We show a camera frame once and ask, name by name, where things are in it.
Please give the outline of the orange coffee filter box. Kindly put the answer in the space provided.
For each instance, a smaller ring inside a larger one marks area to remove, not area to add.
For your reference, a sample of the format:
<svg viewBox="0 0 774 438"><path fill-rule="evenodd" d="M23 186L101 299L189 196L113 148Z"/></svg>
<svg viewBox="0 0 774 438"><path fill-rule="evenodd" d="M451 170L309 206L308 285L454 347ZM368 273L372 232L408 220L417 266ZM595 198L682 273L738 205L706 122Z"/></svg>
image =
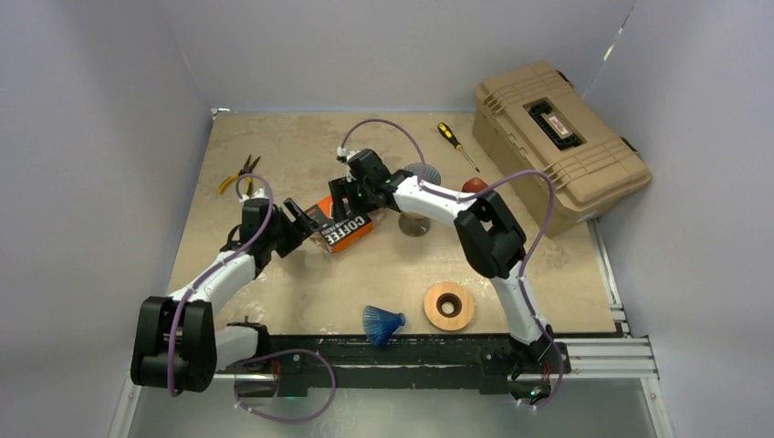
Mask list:
<svg viewBox="0 0 774 438"><path fill-rule="evenodd" d="M369 234L375 225L375 220L369 214L349 214L342 221L335 220L333 200L330 196L311 205L305 213L319 225L310 239L317 246L332 254L343 252Z"/></svg>

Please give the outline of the grey glass carafe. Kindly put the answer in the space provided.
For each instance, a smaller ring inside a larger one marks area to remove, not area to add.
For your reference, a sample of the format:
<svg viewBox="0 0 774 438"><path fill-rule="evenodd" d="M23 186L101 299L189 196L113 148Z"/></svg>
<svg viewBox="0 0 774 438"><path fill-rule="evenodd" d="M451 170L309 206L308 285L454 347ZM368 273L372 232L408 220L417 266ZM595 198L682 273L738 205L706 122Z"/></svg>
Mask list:
<svg viewBox="0 0 774 438"><path fill-rule="evenodd" d="M403 234L410 237L426 235L432 226L432 221L420 214L400 213L398 226Z"/></svg>

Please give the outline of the blue glass dripper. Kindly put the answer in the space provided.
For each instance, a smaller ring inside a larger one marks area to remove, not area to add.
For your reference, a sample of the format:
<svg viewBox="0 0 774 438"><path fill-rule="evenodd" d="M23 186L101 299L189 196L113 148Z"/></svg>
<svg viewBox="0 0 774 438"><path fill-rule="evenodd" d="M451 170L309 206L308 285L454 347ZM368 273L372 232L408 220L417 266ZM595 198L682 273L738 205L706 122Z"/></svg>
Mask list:
<svg viewBox="0 0 774 438"><path fill-rule="evenodd" d="M407 164L403 167L407 172L414 175L421 176L424 182L440 185L442 182L441 173L430 164L422 164L421 162L415 162Z"/></svg>
<svg viewBox="0 0 774 438"><path fill-rule="evenodd" d="M366 306L361 321L366 339L373 346L381 346L398 328L406 324L406 317L403 313Z"/></svg>

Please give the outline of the red black coffee carafe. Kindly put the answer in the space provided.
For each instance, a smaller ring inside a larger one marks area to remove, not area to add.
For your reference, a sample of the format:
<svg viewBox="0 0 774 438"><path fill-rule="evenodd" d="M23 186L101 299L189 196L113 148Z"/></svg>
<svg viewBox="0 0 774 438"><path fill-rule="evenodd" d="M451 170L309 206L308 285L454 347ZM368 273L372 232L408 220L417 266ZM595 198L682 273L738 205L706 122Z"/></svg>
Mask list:
<svg viewBox="0 0 774 438"><path fill-rule="evenodd" d="M474 177L466 181L462 186L463 193L479 193L485 190L488 184L478 177Z"/></svg>

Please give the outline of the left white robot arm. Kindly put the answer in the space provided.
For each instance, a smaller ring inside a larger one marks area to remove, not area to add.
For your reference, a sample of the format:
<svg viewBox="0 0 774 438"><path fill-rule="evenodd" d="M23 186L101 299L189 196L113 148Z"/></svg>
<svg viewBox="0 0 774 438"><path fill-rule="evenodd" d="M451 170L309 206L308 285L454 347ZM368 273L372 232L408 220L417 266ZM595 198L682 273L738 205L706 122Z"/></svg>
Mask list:
<svg viewBox="0 0 774 438"><path fill-rule="evenodd" d="M167 297L142 302L132 382L177 396L206 390L218 371L235 362L251 373L266 370L272 360L267 328L237 322L216 330L215 317L259 277L272 256L289 255L318 229L319 223L290 198L280 206L266 197L244 201L240 224L202 274Z"/></svg>

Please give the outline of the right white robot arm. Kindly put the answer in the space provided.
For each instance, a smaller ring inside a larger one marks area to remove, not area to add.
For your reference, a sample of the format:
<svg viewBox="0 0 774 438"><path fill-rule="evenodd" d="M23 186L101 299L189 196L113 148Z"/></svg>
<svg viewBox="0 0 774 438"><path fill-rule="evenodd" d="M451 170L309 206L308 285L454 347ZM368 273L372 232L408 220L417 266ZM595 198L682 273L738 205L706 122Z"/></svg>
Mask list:
<svg viewBox="0 0 774 438"><path fill-rule="evenodd" d="M390 209L454 228L465 260L497 293L515 364L533 371L547 361L552 337L527 278L527 237L498 192L463 193L429 183L425 163L418 172L392 172L371 149L339 147L336 159L346 167L344 176L329 182L336 220Z"/></svg>

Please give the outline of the yellow black screwdriver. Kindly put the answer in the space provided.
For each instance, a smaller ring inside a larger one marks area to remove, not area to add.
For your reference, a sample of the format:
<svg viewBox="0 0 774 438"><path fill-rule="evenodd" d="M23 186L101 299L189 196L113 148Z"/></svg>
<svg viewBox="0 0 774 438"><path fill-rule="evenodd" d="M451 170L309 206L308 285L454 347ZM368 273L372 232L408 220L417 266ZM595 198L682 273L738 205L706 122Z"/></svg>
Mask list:
<svg viewBox="0 0 774 438"><path fill-rule="evenodd" d="M447 124L440 122L437 125L437 129L440 132L440 134L457 150L459 151L464 158L467 160L467 162L473 167L473 169L476 172L480 172L479 167L475 164L475 162L472 160L472 158L469 156L469 154L465 151L464 146L460 142L459 139L455 136L453 131L448 127Z"/></svg>

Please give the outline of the tan plastic tool case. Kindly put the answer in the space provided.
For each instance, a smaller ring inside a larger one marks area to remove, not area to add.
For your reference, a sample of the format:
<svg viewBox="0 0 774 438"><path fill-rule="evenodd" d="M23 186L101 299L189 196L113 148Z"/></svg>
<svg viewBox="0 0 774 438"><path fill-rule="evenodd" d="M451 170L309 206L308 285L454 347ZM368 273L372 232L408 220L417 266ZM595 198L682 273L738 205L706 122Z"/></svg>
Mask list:
<svg viewBox="0 0 774 438"><path fill-rule="evenodd" d="M652 179L631 143L547 61L481 81L475 99L473 136L497 168L551 179L549 237L609 212Z"/></svg>

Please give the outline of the yellow handled pliers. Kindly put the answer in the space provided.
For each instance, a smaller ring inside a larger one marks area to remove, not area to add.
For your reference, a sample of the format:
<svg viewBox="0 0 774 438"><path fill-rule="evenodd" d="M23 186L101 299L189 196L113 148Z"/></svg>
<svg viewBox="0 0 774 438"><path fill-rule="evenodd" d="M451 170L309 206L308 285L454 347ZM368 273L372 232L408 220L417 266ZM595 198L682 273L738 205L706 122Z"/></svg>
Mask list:
<svg viewBox="0 0 774 438"><path fill-rule="evenodd" d="M242 165L242 167L237 172L235 172L234 174L226 177L220 183L220 185L219 185L219 187L217 189L217 192L220 195L223 195L229 187L234 186L235 190L236 190L236 194L237 194L238 199L239 199L240 202L243 202L243 201L245 201L247 199L252 198L253 195L256 192L255 185L253 183L253 178L252 177L246 177L247 186L246 186L246 188L244 190L238 189L236 187L236 184L239 181L240 177L242 177L245 174L252 173L253 170L256 168L257 164L260 162L260 160L261 160L260 156L257 156L256 158L253 158L252 155L249 154L247 156L244 164Z"/></svg>

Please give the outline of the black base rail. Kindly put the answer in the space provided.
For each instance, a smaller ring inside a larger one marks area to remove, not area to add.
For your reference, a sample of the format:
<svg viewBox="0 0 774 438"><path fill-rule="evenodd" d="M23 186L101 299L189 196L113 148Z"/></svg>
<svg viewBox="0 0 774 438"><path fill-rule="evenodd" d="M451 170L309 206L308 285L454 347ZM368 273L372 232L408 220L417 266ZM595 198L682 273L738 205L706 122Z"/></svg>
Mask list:
<svg viewBox="0 0 774 438"><path fill-rule="evenodd" d="M565 344L536 363L507 334L400 334L380 347L362 335L273 335L268 352L289 350L265 364L236 363L221 379L277 383L281 397L311 388L475 390L542 399L571 370Z"/></svg>

